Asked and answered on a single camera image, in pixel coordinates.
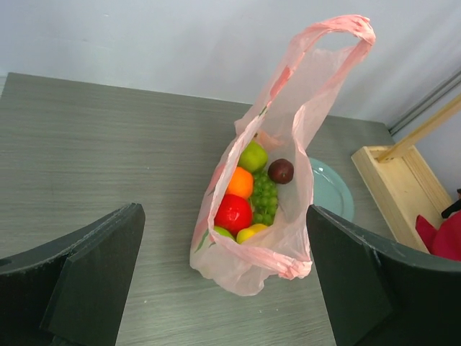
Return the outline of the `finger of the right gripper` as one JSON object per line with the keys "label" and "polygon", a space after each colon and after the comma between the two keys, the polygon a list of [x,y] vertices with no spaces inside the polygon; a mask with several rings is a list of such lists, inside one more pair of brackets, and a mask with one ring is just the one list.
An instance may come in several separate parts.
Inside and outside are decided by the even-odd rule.
{"label": "finger of the right gripper", "polygon": [[453,213],[461,210],[461,199],[457,200],[451,206],[441,212],[442,218],[449,218]]}

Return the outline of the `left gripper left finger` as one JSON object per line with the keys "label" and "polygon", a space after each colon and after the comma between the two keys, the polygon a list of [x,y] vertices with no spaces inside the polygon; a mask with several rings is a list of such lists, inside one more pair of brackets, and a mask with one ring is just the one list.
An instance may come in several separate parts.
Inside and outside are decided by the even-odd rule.
{"label": "left gripper left finger", "polygon": [[2,345],[115,345],[146,215],[137,203],[1,259]]}

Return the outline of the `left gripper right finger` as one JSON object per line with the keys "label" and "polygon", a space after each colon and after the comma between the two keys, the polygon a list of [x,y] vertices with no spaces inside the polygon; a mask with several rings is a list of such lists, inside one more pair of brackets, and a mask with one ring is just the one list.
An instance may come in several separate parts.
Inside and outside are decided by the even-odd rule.
{"label": "left gripper right finger", "polygon": [[459,345],[460,263],[311,205],[307,229],[337,345]]}

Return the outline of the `green grapes bunch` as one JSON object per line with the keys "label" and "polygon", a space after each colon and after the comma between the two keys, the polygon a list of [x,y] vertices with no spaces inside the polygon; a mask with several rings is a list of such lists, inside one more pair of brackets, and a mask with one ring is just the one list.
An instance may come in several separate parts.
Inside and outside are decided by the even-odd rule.
{"label": "green grapes bunch", "polygon": [[254,176],[253,192],[250,204],[253,210],[253,223],[271,226],[278,209],[278,189],[266,171],[257,172]]}

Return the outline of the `pink plastic bag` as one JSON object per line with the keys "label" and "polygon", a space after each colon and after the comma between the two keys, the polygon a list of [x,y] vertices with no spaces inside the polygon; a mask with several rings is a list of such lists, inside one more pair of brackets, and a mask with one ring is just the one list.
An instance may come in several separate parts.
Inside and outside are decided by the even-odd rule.
{"label": "pink plastic bag", "polygon": [[[349,14],[306,27],[291,40],[255,103],[235,121],[236,136],[202,199],[189,263],[204,278],[238,296],[253,296],[272,275],[292,280],[310,273],[306,214],[313,203],[313,172],[306,150],[349,72],[367,57],[375,39],[368,18]],[[295,173],[280,188],[274,223],[238,244],[213,226],[238,159],[251,141],[271,159],[290,161]]]}

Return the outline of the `dark purple plum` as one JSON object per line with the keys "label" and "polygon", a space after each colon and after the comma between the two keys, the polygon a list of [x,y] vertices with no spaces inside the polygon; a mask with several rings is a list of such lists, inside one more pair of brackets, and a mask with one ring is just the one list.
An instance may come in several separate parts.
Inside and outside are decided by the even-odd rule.
{"label": "dark purple plum", "polygon": [[286,185],[293,179],[294,166],[287,159],[277,159],[269,165],[267,174],[274,183]]}

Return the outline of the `green apple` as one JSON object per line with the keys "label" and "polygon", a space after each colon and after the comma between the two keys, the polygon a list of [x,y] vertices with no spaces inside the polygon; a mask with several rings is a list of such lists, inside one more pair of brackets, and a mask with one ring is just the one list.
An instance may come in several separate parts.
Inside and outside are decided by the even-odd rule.
{"label": "green apple", "polygon": [[221,236],[225,236],[225,237],[232,239],[233,241],[236,240],[235,236],[232,235],[232,233],[230,233],[228,230],[224,229],[223,227],[214,226],[214,231],[220,234]]}

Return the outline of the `orange fruit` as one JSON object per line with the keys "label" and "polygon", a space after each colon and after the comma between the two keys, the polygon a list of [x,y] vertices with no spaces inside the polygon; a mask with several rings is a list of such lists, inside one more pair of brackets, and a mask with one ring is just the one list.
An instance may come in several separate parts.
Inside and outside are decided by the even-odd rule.
{"label": "orange fruit", "polygon": [[252,173],[242,167],[236,167],[226,188],[226,195],[236,195],[249,199],[254,190],[254,177]]}

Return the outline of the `green pear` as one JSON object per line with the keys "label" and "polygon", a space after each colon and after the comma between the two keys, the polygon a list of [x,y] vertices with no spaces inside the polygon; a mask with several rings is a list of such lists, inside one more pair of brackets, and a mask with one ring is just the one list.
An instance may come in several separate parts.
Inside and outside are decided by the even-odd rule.
{"label": "green pear", "polygon": [[266,150],[256,141],[251,141],[242,151],[238,160],[238,166],[253,174],[263,169],[268,159]]}

